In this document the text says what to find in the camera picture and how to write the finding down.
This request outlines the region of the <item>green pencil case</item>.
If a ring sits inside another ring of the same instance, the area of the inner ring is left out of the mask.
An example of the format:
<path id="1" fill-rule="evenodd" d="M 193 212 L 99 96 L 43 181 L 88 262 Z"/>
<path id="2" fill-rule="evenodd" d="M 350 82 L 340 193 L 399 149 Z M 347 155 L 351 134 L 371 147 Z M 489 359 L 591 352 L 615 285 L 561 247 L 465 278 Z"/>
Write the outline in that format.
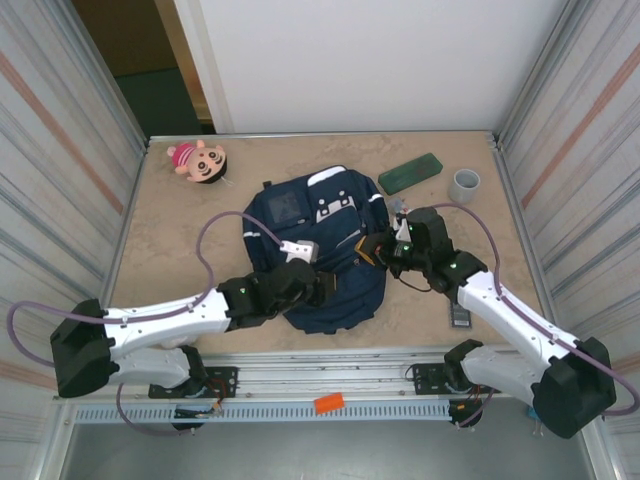
<path id="1" fill-rule="evenodd" d="M 381 173 L 378 184 L 387 195 L 394 195 L 439 175 L 442 170 L 442 163 L 428 153 Z"/>

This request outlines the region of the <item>navy blue backpack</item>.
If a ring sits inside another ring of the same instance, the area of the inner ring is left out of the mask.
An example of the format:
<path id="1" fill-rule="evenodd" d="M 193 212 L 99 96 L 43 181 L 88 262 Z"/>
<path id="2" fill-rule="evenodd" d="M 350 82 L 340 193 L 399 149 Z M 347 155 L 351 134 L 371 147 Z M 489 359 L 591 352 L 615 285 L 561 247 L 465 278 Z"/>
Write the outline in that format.
<path id="1" fill-rule="evenodd" d="M 336 291 L 320 306 L 301 304 L 284 314 L 307 334 L 334 334 L 374 317 L 384 300 L 386 271 L 362 259 L 356 244 L 390 226 L 383 195 L 368 176 L 332 166 L 264 185 L 244 212 L 282 241 L 318 246 L 314 269 L 336 277 Z"/>

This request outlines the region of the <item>aluminium mounting rail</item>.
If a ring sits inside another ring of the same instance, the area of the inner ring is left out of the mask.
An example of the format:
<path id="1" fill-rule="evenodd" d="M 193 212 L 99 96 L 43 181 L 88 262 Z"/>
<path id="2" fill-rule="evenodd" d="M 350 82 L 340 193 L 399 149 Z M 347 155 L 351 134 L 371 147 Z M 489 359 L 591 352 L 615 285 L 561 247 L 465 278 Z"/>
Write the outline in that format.
<path id="1" fill-rule="evenodd" d="M 95 395 L 125 384 L 166 389 L 202 378 L 206 367 L 237 367 L 234 398 L 311 398 L 328 393 L 383 397 L 416 395 L 404 379 L 415 363 L 442 363 L 445 352 L 433 348 L 319 350 L 201 355 L 193 347 L 146 348 L 119 360 L 109 352 L 85 348 L 54 357 L 58 394 L 62 398 Z"/>

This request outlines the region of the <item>plush doll with pink shirt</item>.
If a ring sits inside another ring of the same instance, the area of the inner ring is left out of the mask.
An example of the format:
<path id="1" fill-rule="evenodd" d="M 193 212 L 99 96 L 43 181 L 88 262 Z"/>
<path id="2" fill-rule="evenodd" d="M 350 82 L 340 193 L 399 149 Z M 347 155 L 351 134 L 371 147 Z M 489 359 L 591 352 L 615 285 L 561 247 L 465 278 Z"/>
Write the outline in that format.
<path id="1" fill-rule="evenodd" d="M 182 143 L 166 150 L 174 172 L 185 176 L 189 182 L 210 185 L 220 180 L 225 183 L 227 154 L 222 146 L 207 147 L 203 140 L 195 144 Z"/>

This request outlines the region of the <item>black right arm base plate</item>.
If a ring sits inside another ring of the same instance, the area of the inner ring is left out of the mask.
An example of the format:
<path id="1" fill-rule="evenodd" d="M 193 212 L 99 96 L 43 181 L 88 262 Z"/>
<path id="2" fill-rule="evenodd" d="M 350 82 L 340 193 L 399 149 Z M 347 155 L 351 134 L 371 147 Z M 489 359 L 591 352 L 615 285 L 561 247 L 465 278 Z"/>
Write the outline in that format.
<path id="1" fill-rule="evenodd" d="M 409 381 L 416 395 L 480 395 L 488 394 L 490 388 L 481 385 L 477 387 L 453 387 L 449 384 L 444 373 L 442 363 L 415 363 L 409 366 L 404 373 L 404 379 Z"/>

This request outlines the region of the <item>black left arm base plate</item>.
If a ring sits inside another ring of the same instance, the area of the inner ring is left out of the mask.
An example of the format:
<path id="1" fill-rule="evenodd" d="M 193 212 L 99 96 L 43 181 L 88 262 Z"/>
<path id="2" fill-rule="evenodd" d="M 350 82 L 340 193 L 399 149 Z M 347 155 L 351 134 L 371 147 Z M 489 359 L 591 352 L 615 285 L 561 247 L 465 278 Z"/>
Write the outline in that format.
<path id="1" fill-rule="evenodd" d="M 202 378 L 189 379 L 172 389 L 150 385 L 148 397 L 151 399 L 216 399 L 234 398 L 238 386 L 237 367 L 206 367 Z"/>

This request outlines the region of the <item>grey cylindrical cup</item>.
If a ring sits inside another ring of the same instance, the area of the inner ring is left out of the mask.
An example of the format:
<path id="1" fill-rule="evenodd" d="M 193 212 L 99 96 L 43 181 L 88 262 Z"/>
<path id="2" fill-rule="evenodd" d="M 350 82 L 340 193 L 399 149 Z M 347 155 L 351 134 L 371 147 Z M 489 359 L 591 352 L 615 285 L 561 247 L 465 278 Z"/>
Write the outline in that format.
<path id="1" fill-rule="evenodd" d="M 452 177 L 448 197 L 459 204 L 471 202 L 481 185 L 480 176 L 471 169 L 460 169 Z"/>

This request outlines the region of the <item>orange plastic block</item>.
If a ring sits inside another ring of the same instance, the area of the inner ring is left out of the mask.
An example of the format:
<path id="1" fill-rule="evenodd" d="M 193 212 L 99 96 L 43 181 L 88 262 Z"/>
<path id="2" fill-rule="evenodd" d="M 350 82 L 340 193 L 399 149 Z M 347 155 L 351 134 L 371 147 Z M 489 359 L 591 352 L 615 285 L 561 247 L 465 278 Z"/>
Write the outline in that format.
<path id="1" fill-rule="evenodd" d="M 329 394 L 314 400 L 314 409 L 317 415 L 324 415 L 345 407 L 345 400 L 341 393 Z"/>

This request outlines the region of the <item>wooden door frame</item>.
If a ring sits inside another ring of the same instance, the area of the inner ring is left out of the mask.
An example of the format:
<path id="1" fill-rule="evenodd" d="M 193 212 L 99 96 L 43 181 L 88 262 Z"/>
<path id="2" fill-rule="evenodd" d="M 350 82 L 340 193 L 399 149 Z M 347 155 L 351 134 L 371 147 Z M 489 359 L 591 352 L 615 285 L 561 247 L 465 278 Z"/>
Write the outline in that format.
<path id="1" fill-rule="evenodd" d="M 194 107 L 198 120 L 213 126 L 202 85 L 195 67 L 193 56 L 188 46 L 185 31 L 182 27 L 174 0 L 154 0 L 163 28 L 167 34 L 176 63 L 184 80 L 187 93 Z"/>

